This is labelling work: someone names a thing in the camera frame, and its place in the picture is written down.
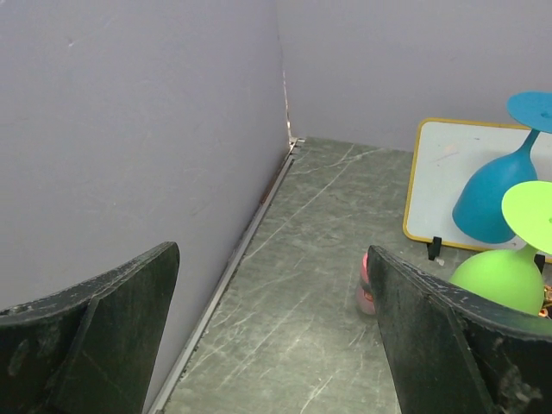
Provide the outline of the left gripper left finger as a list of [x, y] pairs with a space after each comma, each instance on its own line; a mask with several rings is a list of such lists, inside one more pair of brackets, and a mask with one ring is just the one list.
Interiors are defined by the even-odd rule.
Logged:
[[1, 312], [3, 413], [140, 413], [179, 272], [166, 241]]

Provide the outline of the green plastic wine glass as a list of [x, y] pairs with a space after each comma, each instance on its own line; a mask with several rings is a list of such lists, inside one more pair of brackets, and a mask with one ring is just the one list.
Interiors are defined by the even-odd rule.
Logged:
[[510, 188], [501, 203], [504, 219], [525, 245], [496, 249], [460, 264], [449, 282], [485, 299], [536, 316], [543, 307], [543, 276], [535, 263], [551, 254], [551, 183], [526, 181]]

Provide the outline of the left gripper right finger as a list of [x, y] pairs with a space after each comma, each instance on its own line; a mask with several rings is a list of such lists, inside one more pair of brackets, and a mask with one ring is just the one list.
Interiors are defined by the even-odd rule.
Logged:
[[403, 413], [551, 411], [551, 321], [367, 251], [375, 313]]

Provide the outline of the blue plastic wine glass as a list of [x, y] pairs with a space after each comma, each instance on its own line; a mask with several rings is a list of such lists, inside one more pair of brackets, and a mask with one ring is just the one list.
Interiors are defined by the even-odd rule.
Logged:
[[509, 97], [506, 109], [530, 132], [517, 150], [479, 168], [465, 184], [452, 210], [454, 224], [463, 234], [487, 244], [505, 243], [514, 237], [501, 210], [502, 199], [514, 185], [537, 179], [531, 150], [541, 133], [551, 132], [549, 92], [520, 92]]

